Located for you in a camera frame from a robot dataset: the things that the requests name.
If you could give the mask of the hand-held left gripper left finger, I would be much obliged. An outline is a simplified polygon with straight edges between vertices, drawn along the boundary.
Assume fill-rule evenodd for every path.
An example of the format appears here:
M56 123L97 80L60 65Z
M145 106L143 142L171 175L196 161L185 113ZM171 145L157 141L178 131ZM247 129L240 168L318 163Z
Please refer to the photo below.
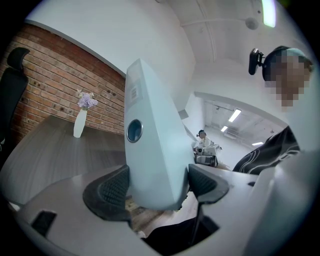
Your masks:
M28 201L17 222L46 255L155 255L131 228L128 188L126 165L66 178Z

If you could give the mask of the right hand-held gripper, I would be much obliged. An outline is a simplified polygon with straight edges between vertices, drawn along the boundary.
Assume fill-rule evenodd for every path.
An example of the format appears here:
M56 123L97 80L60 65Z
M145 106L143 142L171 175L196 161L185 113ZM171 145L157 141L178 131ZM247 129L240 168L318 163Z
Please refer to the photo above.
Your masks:
M194 149L194 161L196 164L217 167L218 158L216 149L214 147L196 147Z

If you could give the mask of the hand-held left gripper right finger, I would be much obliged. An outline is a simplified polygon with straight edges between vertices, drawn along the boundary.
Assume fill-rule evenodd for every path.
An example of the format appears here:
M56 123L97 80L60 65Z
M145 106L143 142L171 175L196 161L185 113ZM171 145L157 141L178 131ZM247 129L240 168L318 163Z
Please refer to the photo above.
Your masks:
M188 181L198 202L186 248L179 255L248 255L260 218L260 179L199 164Z

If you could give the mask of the white box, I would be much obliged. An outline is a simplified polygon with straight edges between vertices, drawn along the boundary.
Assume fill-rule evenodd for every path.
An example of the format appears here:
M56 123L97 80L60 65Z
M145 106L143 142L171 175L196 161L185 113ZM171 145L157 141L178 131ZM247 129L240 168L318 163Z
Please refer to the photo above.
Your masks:
M133 200L152 210L178 210L187 196L194 154L170 93L142 59L127 69L124 100L125 157Z

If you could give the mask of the person's black printed shirt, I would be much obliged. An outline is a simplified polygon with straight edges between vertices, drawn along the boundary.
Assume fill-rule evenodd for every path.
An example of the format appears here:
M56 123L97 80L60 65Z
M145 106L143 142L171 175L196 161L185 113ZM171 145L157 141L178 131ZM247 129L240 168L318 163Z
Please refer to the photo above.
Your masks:
M234 172L259 175L283 160L297 155L300 147L289 126L269 137L264 144L245 155L233 168Z

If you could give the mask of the person's black trousers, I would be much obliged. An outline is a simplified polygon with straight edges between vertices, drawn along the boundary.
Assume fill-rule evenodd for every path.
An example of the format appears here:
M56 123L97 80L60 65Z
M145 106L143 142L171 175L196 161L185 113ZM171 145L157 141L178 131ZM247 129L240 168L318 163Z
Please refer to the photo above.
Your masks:
M163 256L171 256L189 249L219 229L210 218L197 217L154 229L142 240Z

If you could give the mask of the white vase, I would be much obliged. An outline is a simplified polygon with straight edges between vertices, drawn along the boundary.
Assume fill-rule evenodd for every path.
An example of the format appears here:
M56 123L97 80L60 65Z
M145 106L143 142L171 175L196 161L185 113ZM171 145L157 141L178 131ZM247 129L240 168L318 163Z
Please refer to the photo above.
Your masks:
M81 109L76 117L76 120L74 122L74 128L73 128L73 136L75 138L80 138L82 135L82 132L85 127L87 118L87 111Z

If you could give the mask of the purple flowers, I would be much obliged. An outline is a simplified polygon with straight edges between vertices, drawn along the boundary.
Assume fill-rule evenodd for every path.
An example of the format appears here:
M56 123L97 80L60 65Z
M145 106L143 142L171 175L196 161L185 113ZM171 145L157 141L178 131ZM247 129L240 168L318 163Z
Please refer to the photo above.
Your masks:
M84 92L82 90L77 90L76 96L78 97L77 105L84 111L89 108L94 107L98 104L98 101L94 99L93 92Z

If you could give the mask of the black office chair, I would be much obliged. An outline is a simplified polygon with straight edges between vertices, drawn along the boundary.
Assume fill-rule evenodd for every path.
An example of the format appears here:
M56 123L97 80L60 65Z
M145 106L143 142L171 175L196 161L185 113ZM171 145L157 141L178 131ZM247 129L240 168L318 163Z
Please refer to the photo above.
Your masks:
M7 57L8 67L0 79L0 170L13 150L11 123L29 82L23 67L23 59L29 52L23 47L13 49Z

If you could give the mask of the round ceiling detector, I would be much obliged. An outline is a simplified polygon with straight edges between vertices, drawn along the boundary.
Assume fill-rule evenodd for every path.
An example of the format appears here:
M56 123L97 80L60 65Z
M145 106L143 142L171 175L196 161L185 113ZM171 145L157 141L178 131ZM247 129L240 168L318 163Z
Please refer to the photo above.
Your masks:
M253 17L248 17L245 19L245 25L250 30L256 30L259 27L259 22Z

